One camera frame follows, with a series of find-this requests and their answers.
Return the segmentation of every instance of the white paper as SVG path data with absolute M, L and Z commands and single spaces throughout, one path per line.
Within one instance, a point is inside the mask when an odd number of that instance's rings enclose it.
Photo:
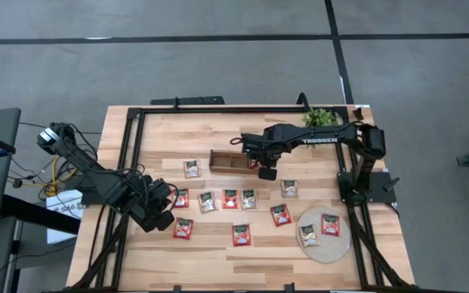
M 46 208 L 51 211 L 60 212 L 64 215 L 81 219 L 84 211 L 83 206 L 81 205 L 81 197 L 82 193 L 78 190 L 67 190 L 59 193 L 57 196 L 46 198 Z M 53 229 L 46 230 L 46 242 L 48 244 L 60 243 L 74 237 L 76 237 L 74 234 L 60 232 Z

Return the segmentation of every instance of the wooden tabletop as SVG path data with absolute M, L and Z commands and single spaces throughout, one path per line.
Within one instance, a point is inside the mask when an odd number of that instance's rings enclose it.
M 99 145 L 99 163 L 106 168 L 116 168 L 127 109 L 108 108 Z M 368 107 L 363 108 L 363 116 L 366 123 L 374 123 Z M 339 169 L 334 145 L 314 149 L 300 146 L 291 154 L 283 154 L 278 162 L 277 181 L 209 172 L 210 150 L 240 151 L 240 145 L 231 146 L 229 140 L 239 137 L 240 132 L 262 133 L 265 127 L 277 123 L 304 125 L 301 114 L 147 115 L 139 163 L 146 166 L 146 173 L 152 177 L 162 177 L 179 188 L 190 189 L 190 207 L 174 209 L 174 215 L 194 220 L 195 227 L 191 240 L 186 241 L 172 238 L 174 223 L 166 231 L 146 234 L 130 221 L 120 290 L 172 290 L 173 285 L 182 285 L 183 290 L 282 290 L 283 284 L 291 282 L 297 290 L 360 288 L 352 247 L 343 259 L 327 265 L 308 258 L 296 240 L 296 222 L 310 208 L 333 208 L 348 222 L 336 183 Z M 136 122 L 129 142 L 129 158 L 135 129 Z M 346 147 L 344 153 L 348 160 Z M 202 176 L 185 179 L 184 160 L 200 160 Z M 375 169 L 382 168 L 383 161 L 376 163 Z M 279 179 L 297 180 L 299 198 L 282 199 Z M 197 195 L 214 191 L 220 203 L 222 189 L 257 190 L 259 209 L 219 207 L 219 211 L 201 214 Z M 276 228 L 270 207 L 281 203 L 287 204 L 294 223 Z M 84 212 L 67 286 L 75 283 L 88 266 L 99 209 L 88 207 Z M 397 215 L 381 203 L 371 203 L 369 209 L 379 250 L 402 278 L 413 283 Z M 100 250 L 106 218 L 105 214 L 95 254 Z M 250 247 L 233 247 L 231 226 L 237 224 L 251 226 Z M 364 247 L 363 251 L 369 282 L 374 283 L 370 255 Z M 108 261 L 105 284 L 111 281 L 113 258 Z

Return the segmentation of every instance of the small wooden tray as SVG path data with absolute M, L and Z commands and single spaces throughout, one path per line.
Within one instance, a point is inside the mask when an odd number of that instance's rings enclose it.
M 209 155 L 211 172 L 257 175 L 258 168 L 251 168 L 251 160 L 243 153 L 214 151 Z

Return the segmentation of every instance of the cork coaster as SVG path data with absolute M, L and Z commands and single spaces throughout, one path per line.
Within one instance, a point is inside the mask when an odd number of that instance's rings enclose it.
M 340 236 L 322 234 L 322 214 L 327 213 L 340 217 Z M 316 247 L 303 247 L 299 228 L 305 225 L 313 225 L 316 236 L 322 245 Z M 340 260 L 350 248 L 350 229 L 345 219 L 331 208 L 312 208 L 304 212 L 298 220 L 296 238 L 303 252 L 313 260 L 323 264 L 330 264 Z

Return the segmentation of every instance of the red snack packet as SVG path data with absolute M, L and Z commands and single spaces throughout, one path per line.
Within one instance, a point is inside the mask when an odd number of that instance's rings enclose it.
M 249 229 L 249 225 L 233 226 L 233 245 L 235 247 L 251 245 L 251 230 Z
M 322 215 L 322 234 L 340 236 L 340 218 L 338 216 Z
M 191 238 L 191 231 L 193 230 L 193 220 L 177 218 L 176 222 L 173 238 L 189 240 Z
M 189 190 L 173 190 L 173 200 L 176 201 L 175 208 L 188 208 Z
M 274 224 L 277 227 L 292 223 L 291 214 L 289 213 L 285 203 L 272 207 L 270 209 L 270 213 L 273 215 Z
M 238 209 L 238 191 L 237 190 L 224 190 L 221 195 L 221 206 L 223 208 L 236 208 Z

